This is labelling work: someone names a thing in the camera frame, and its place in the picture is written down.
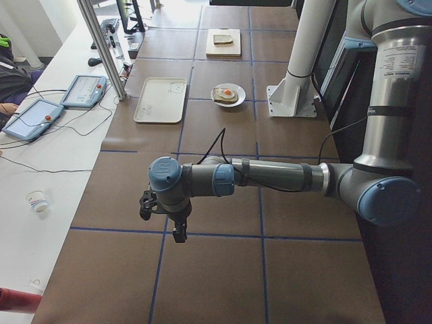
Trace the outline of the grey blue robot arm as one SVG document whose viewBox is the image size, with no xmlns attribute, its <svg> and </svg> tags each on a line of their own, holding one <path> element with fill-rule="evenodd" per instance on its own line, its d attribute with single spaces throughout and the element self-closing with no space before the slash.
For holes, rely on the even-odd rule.
<svg viewBox="0 0 432 324">
<path fill-rule="evenodd" d="M 350 1 L 348 48 L 377 51 L 362 154 L 351 164 L 316 165 L 205 155 L 197 164 L 154 160 L 140 216 L 166 214 L 173 237 L 186 241 L 195 196 L 229 196 L 236 186 L 320 192 L 343 201 L 363 219 L 390 226 L 414 217 L 421 189 L 406 158 L 410 121 L 423 64 L 431 52 L 430 1 Z"/>
</svg>

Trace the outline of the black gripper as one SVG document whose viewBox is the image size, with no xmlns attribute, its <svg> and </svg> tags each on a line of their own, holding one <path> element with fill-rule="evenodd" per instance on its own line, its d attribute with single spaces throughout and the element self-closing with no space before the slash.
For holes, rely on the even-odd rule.
<svg viewBox="0 0 432 324">
<path fill-rule="evenodd" d="M 175 243 L 185 243 L 187 241 L 187 218 L 191 212 L 192 204 L 188 202 L 181 211 L 169 214 L 169 218 L 174 222 L 172 234 Z"/>
</svg>

